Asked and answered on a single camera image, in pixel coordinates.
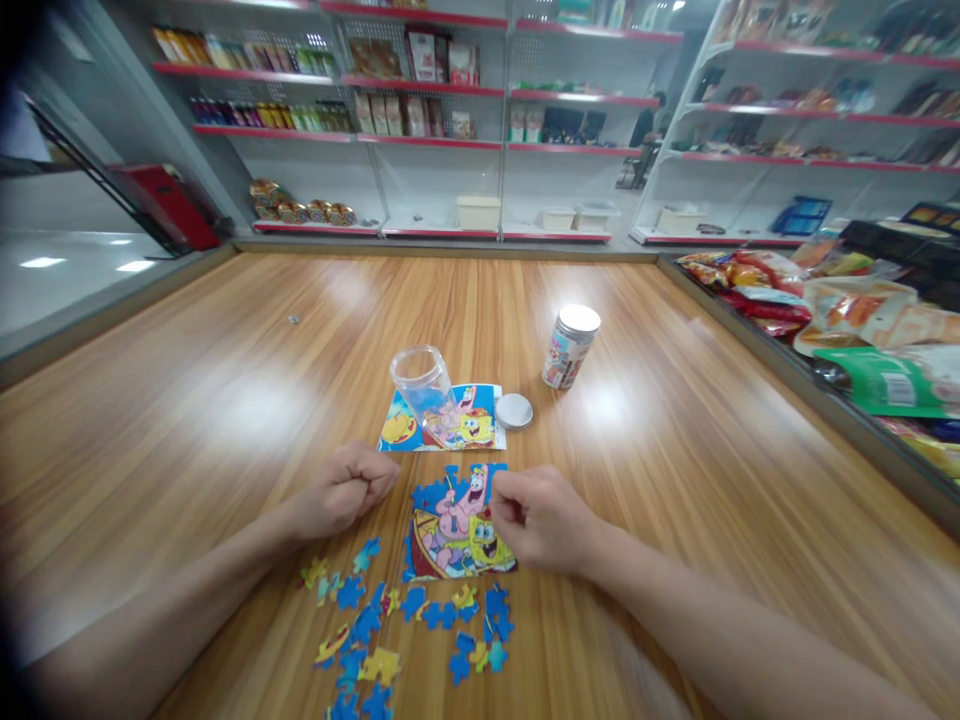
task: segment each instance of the yellow puzzle piece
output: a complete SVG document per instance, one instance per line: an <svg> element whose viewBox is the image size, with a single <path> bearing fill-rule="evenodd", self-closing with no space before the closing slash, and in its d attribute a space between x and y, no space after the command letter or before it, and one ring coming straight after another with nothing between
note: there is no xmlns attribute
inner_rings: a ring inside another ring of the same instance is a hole
<svg viewBox="0 0 960 720"><path fill-rule="evenodd" d="M400 672L400 653L377 648L373 655L363 661L360 680L379 680L384 687L393 683L393 677Z"/></svg>

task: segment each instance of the jigsaw puzzle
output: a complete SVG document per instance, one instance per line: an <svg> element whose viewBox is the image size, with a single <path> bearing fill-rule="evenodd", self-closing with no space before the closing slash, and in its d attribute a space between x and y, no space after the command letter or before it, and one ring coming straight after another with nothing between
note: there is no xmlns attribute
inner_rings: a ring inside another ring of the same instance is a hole
<svg viewBox="0 0 960 720"><path fill-rule="evenodd" d="M413 519L405 543L403 581L473 577L510 572L517 559L494 532L487 507L492 479L504 463L469 466L458 479L458 467L448 465L444 479L413 491Z"/></svg>

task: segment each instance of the white box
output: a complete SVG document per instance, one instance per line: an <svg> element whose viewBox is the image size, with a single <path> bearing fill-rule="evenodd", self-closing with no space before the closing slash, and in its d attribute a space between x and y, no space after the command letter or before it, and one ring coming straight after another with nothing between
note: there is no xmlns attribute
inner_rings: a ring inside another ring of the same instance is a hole
<svg viewBox="0 0 960 720"><path fill-rule="evenodd" d="M457 198L461 230L497 232L500 224L500 199L480 195L460 195Z"/></svg>
<svg viewBox="0 0 960 720"><path fill-rule="evenodd" d="M571 207L544 208L540 227L544 230L569 230L576 214L577 211Z"/></svg>
<svg viewBox="0 0 960 720"><path fill-rule="evenodd" d="M603 232L607 220L620 216L620 208L609 200L583 200L577 205L573 229L581 232Z"/></svg>
<svg viewBox="0 0 960 720"><path fill-rule="evenodd" d="M697 225L707 219L707 214L696 209L683 210L664 205L657 220L657 230L666 235L696 235Z"/></svg>

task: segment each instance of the hand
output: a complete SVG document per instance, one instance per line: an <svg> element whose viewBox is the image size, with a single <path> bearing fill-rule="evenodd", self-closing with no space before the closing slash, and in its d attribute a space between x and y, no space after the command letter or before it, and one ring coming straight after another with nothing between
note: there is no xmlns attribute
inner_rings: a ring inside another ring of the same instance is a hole
<svg viewBox="0 0 960 720"><path fill-rule="evenodd" d="M377 505L393 487L400 466L355 440L337 448L310 485L285 505L303 541L336 535Z"/></svg>
<svg viewBox="0 0 960 720"><path fill-rule="evenodd" d="M522 565L582 572L605 523L552 465L493 476L493 526Z"/></svg>

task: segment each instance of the plastic jar lid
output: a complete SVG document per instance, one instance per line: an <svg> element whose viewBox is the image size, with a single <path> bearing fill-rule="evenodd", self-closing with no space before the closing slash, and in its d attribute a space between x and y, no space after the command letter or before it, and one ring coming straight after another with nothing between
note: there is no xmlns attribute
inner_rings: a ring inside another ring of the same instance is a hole
<svg viewBox="0 0 960 720"><path fill-rule="evenodd" d="M522 430L533 422L533 405L523 395L511 393L497 400L497 421L507 430Z"/></svg>

